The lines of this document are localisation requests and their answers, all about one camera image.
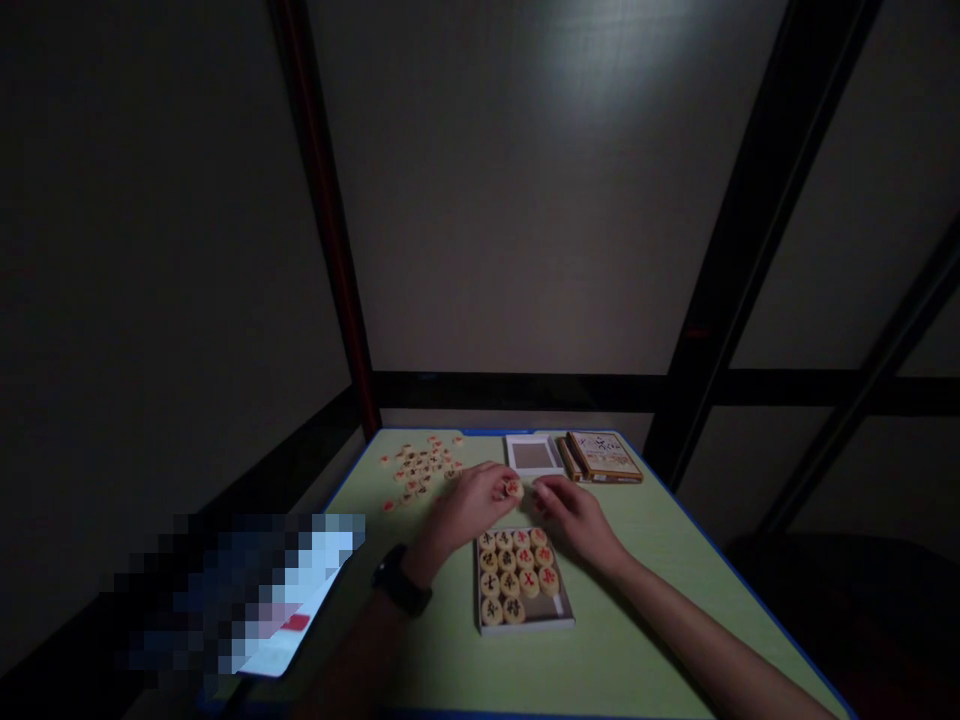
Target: red pole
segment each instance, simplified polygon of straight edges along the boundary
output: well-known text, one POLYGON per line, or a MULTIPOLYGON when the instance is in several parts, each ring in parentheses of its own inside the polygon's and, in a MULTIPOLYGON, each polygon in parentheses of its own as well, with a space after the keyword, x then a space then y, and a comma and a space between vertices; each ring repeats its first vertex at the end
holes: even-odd
POLYGON ((298 121, 304 168, 313 194, 317 229, 327 260, 344 349, 360 401, 363 434, 369 442, 382 423, 373 396, 373 371, 360 309, 360 293, 347 239, 309 15, 302 0, 271 0, 270 8, 287 90, 298 121))

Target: wrist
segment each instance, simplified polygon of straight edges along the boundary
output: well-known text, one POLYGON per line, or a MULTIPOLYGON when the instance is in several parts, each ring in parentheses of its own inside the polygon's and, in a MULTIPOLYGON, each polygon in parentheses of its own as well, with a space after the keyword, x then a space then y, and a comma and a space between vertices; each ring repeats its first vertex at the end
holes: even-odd
POLYGON ((610 562, 602 569, 607 579, 619 585, 633 568, 640 565, 640 561, 627 552, 627 549, 618 543, 617 551, 612 554, 610 562))
POLYGON ((407 548, 400 561, 400 569, 410 582, 421 590, 427 590, 449 556, 450 552, 441 543, 421 535, 407 548))

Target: hand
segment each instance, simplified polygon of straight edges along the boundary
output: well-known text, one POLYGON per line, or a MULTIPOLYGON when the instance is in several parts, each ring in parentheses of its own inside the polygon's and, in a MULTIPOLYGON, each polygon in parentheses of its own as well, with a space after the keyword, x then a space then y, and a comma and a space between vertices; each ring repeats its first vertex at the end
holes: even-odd
POLYGON ((453 491, 437 501, 420 535, 404 556, 404 573, 427 588, 446 559, 520 504, 504 491, 519 476, 505 465, 485 462, 464 470, 453 491))
POLYGON ((555 518, 574 549, 607 577, 612 577, 630 554, 600 508, 597 499, 562 475, 546 475, 533 483, 535 507, 544 519, 555 518))

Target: black watch strap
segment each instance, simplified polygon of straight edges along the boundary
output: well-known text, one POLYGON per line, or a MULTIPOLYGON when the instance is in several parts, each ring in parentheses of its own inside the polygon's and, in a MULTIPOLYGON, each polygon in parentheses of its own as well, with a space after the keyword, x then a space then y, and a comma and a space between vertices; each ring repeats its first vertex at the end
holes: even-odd
POLYGON ((420 617, 430 598, 432 590, 421 590, 408 578, 400 568, 400 561, 407 552, 407 546, 395 546, 373 573, 373 586, 383 590, 394 605, 406 612, 410 617, 420 617))

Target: green table top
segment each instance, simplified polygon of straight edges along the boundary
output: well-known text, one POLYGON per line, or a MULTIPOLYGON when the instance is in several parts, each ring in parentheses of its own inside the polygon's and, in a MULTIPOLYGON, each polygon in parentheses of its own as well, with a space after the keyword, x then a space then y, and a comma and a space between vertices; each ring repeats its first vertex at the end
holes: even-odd
MULTIPOLYGON (((363 513, 367 536, 341 572, 338 587, 279 681, 258 681, 248 702, 287 703, 298 697, 343 636, 370 592, 370 576, 397 542, 409 541, 430 498, 385 513, 399 496, 391 458, 409 443, 426 449, 436 435, 466 467, 505 462, 503 438, 466 436, 450 429, 381 430, 330 502, 326 512, 363 513)), ((549 434, 559 435, 559 431, 549 434)), ((640 485, 584 485, 600 501, 624 546, 741 640, 817 698, 838 717, 850 717, 827 683, 767 614, 723 556, 686 515, 642 459, 640 485)), ((442 492, 444 481, 438 483, 442 492)), ((528 503, 498 525, 536 525, 528 503)), ((576 616, 572 630, 481 638, 474 617, 471 548, 455 553, 434 583, 433 600, 411 623, 388 707, 541 715, 640 718, 714 717, 676 660, 637 624, 629 608, 598 585, 573 559, 558 558, 576 616)))

